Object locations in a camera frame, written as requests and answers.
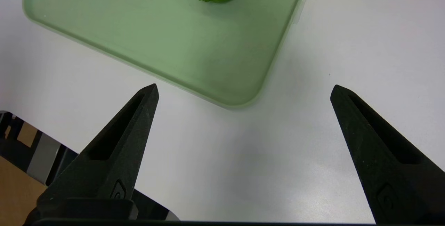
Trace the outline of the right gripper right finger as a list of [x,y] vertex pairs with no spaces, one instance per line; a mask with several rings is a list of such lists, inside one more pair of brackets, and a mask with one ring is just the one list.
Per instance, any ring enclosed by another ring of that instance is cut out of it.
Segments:
[[375,223],[443,224],[444,171],[353,91],[330,101]]

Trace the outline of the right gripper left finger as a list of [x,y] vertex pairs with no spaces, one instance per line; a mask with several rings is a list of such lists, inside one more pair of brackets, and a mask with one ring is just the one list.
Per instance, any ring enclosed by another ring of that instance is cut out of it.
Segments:
[[140,89],[38,197],[27,219],[136,219],[132,194],[159,100]]

